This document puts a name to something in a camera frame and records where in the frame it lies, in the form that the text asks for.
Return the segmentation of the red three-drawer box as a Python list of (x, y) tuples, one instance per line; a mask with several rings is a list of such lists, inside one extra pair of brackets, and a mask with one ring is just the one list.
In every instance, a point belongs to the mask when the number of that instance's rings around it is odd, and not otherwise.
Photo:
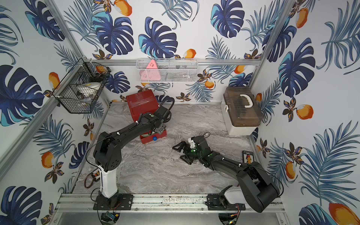
[[(126, 101), (134, 122), (138, 120), (140, 114), (154, 113), (159, 106), (158, 101), (151, 90), (128, 95), (126, 96)], [(162, 134), (152, 133), (150, 135), (148, 132), (145, 132), (140, 135), (140, 140), (143, 144), (146, 144), (166, 136), (166, 130), (164, 130)]]

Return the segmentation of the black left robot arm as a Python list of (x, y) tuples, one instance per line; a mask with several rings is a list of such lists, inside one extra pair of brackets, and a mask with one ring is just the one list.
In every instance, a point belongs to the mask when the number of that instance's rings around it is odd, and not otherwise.
[(93, 152), (95, 163), (100, 170), (100, 197), (107, 200), (118, 194), (116, 171), (122, 162), (122, 149), (146, 132), (162, 134), (170, 115), (171, 108), (159, 106), (154, 113), (141, 114), (138, 120), (118, 131), (100, 134)]

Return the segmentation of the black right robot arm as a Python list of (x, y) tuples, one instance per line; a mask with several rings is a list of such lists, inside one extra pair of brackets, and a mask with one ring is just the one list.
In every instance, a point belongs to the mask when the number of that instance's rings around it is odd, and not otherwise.
[(224, 188), (215, 195), (216, 199), (205, 203), (209, 209), (234, 210), (236, 205), (242, 207), (247, 204), (255, 212), (262, 213), (280, 196), (279, 188), (259, 163), (247, 164), (229, 159), (211, 150), (204, 136), (189, 138), (173, 146), (172, 149), (182, 152), (180, 159), (188, 165), (198, 160), (204, 167), (237, 180), (237, 186), (230, 185)]

